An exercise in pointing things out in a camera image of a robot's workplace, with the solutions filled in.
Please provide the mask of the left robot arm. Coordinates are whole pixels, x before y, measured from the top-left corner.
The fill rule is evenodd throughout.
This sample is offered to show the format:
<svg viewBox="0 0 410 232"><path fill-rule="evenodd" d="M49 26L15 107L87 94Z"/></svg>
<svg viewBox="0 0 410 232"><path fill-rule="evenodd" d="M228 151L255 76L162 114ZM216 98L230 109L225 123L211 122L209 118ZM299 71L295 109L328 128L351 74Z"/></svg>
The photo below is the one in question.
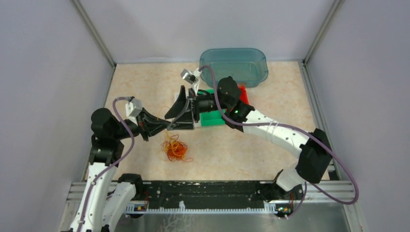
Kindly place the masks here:
<svg viewBox="0 0 410 232"><path fill-rule="evenodd" d="M119 163L125 158L122 139L142 136L145 141L167 128L169 121L157 119L145 109L136 119L118 120L107 108L91 115L92 147L88 178L79 208L69 226L70 232L113 232L128 203L144 196L139 174L123 174L109 192Z"/></svg>

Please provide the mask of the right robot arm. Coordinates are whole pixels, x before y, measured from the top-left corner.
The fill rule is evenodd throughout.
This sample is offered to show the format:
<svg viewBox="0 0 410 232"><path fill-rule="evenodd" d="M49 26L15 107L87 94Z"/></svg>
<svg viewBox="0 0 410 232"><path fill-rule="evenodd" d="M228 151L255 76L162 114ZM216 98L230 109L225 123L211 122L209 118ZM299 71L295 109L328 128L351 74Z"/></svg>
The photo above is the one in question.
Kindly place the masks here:
<svg viewBox="0 0 410 232"><path fill-rule="evenodd" d="M332 159L325 132L307 132L279 123L242 101L240 95L231 76L219 80L213 93L200 94L191 88L187 95L181 87L165 118L171 119L171 130L192 130L200 114L222 109L221 118L230 128L264 138L294 155L298 161L279 171L273 180L272 192L278 199L285 199L294 187L305 182L320 183Z"/></svg>

